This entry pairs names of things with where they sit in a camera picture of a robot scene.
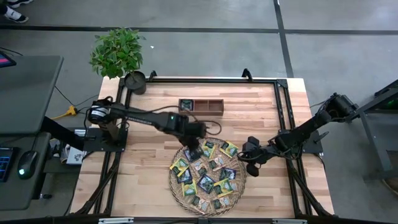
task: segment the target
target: wicker tray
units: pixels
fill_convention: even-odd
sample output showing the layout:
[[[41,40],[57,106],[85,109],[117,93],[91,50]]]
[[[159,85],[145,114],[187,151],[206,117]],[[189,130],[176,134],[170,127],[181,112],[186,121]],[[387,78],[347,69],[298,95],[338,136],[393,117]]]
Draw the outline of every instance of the wicker tray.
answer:
[[[204,140],[212,141],[219,145],[222,144],[222,142],[223,142],[222,140],[217,139],[217,138],[205,138],[205,139],[200,140],[200,144],[202,144]],[[183,153],[184,149],[185,149],[185,147],[182,147],[181,149],[179,149],[177,151],[177,153],[174,155],[172,164],[179,158],[183,158],[187,161],[187,158],[185,157],[185,155]],[[235,190],[232,194],[228,195],[231,200],[231,206],[224,210],[216,211],[213,204],[211,203],[212,200],[217,199],[216,192],[214,190],[212,190],[210,192],[210,194],[208,194],[202,188],[197,186],[197,190],[198,190],[197,196],[209,201],[210,206],[208,207],[205,214],[199,212],[198,210],[195,210],[193,207],[190,206],[194,195],[189,195],[189,196],[184,197],[182,194],[181,184],[177,183],[176,175],[172,171],[170,171],[169,172],[169,185],[170,185],[170,189],[172,191],[173,197],[175,198],[177,203],[179,205],[181,205],[185,210],[192,212],[196,215],[206,216],[206,217],[221,215],[221,214],[224,214],[224,213],[230,211],[236,205],[238,200],[241,198],[243,191],[244,191],[244,185],[246,183],[246,168],[245,168],[245,166],[243,165],[242,162],[238,161],[238,158],[236,156],[234,156],[233,158],[229,158],[227,155],[222,153],[219,150],[219,148],[217,147],[215,149],[215,151],[213,152],[211,159],[215,158],[218,155],[221,155],[223,157],[223,160],[226,161],[227,165],[225,167],[236,170],[235,181],[236,181],[236,185],[237,185],[237,190]],[[201,156],[201,159],[203,159],[203,161],[205,161],[206,163],[208,163],[208,161],[211,160],[205,156]],[[195,182],[197,183],[199,181],[200,177],[197,176],[197,174],[193,171],[193,167],[191,164],[190,164],[190,170],[191,170],[191,173],[192,173],[192,176],[193,176]],[[211,177],[214,181],[217,182],[219,180],[220,173],[221,173],[221,169],[216,170],[216,171],[212,171],[211,169],[208,169],[207,175],[209,177]]]

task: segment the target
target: black pot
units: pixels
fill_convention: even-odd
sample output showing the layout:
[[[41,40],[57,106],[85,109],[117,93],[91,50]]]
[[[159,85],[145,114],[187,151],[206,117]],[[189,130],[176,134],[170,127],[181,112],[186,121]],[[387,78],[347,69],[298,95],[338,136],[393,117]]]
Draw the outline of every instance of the black pot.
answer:
[[[147,91],[145,75],[139,71],[134,71],[134,74],[128,73],[126,77],[124,77],[124,85],[137,95],[142,95]]]

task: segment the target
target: wooden table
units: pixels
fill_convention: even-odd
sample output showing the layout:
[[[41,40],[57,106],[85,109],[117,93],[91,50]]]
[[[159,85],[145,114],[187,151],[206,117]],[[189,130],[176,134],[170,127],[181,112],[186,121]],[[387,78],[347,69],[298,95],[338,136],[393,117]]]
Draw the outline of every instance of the wooden table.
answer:
[[[309,118],[304,81],[288,78],[290,98],[296,125]],[[116,97],[118,79],[104,79],[99,98]],[[224,99],[223,117],[199,117],[220,122],[223,131],[217,137],[237,146],[255,136],[263,144],[280,129],[274,89],[268,84],[222,83],[151,83],[142,96],[133,95],[131,105],[153,110],[167,105],[178,105],[179,98]],[[216,132],[217,126],[211,127]],[[118,181],[114,195],[112,216],[130,217],[192,217],[175,202],[169,190],[169,166],[180,143],[152,126],[130,123],[126,151],[122,153]],[[95,152],[84,160],[78,179],[71,212],[77,211],[98,185],[103,163],[103,152]],[[303,155],[307,185],[324,206],[333,213],[331,198],[322,163],[314,155]],[[105,190],[103,206],[108,195]],[[304,211],[301,191],[300,208]],[[287,218],[293,217],[292,199],[284,159],[275,157],[263,165],[259,177],[248,177],[246,189],[238,204],[221,217]]]

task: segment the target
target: gray floor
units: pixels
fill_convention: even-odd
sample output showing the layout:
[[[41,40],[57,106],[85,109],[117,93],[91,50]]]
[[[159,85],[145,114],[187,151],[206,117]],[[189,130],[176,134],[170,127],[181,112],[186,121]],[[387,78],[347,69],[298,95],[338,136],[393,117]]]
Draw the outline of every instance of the gray floor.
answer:
[[[280,0],[286,29],[396,30],[394,0]],[[36,0],[19,9],[28,25],[184,28],[277,28],[271,0]],[[24,55],[61,55],[65,62],[57,86],[74,103],[98,93],[101,78],[91,72],[89,53],[96,32],[0,30],[0,47]],[[144,66],[162,76],[286,77],[278,34],[143,32]],[[287,35],[295,77],[304,78],[310,104],[332,93],[359,105],[397,79],[398,35]],[[56,91],[47,116],[69,104]],[[80,126],[83,116],[61,119]],[[335,213],[345,218],[398,223],[398,197],[381,182],[364,182],[378,167],[362,124],[329,124],[323,139],[326,175]],[[1,212],[0,219],[62,215],[77,176],[47,180],[49,201],[24,212]]]

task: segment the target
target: green plant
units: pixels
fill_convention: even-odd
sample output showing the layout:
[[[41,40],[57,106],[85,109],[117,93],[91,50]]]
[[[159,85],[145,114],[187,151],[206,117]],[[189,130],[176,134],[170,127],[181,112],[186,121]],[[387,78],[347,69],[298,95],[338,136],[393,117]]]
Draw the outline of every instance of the green plant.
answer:
[[[122,77],[139,69],[142,65],[140,39],[145,37],[138,34],[138,30],[115,29],[108,35],[95,35],[95,47],[90,55],[90,65],[93,72],[102,77]]]

